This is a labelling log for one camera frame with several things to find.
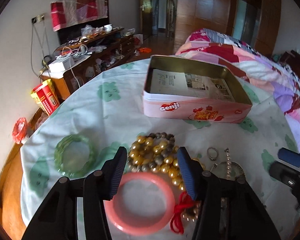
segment wooden headboard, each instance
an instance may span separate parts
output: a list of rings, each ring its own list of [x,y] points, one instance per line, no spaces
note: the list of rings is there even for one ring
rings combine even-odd
[[[300,79],[300,54],[294,50],[285,52],[279,59],[281,63],[287,63],[291,66],[291,69]]]

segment pink tin box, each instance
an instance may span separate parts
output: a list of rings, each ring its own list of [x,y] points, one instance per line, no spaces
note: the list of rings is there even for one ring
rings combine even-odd
[[[221,64],[235,70],[233,65]],[[222,65],[175,56],[151,57],[143,91],[149,117],[240,123],[252,103]]]

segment white box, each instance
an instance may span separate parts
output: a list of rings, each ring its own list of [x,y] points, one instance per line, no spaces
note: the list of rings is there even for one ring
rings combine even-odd
[[[49,64],[50,72],[62,72],[70,69],[74,65],[73,58],[70,57],[62,57],[56,59],[54,62]]]

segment silver ring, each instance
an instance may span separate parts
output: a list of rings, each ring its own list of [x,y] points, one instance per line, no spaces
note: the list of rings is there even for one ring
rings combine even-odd
[[[212,156],[209,154],[209,149],[214,150],[214,151],[216,152],[217,156],[216,156],[216,157],[212,157]],[[209,147],[209,148],[207,149],[207,155],[208,155],[208,157],[209,157],[210,160],[215,161],[215,160],[218,159],[218,157],[219,157],[219,152],[218,152],[218,150],[217,150],[216,148],[214,148],[214,147]]]

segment orange object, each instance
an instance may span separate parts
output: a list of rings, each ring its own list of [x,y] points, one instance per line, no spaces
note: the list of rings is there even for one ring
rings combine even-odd
[[[24,117],[19,118],[14,124],[12,130],[12,138],[17,143],[20,144],[21,140],[26,137],[28,123]]]
[[[150,48],[139,48],[138,51],[140,53],[142,53],[142,52],[150,53],[152,51],[152,49],[150,49]]]
[[[36,86],[31,91],[31,97],[49,116],[60,106],[51,79]]]

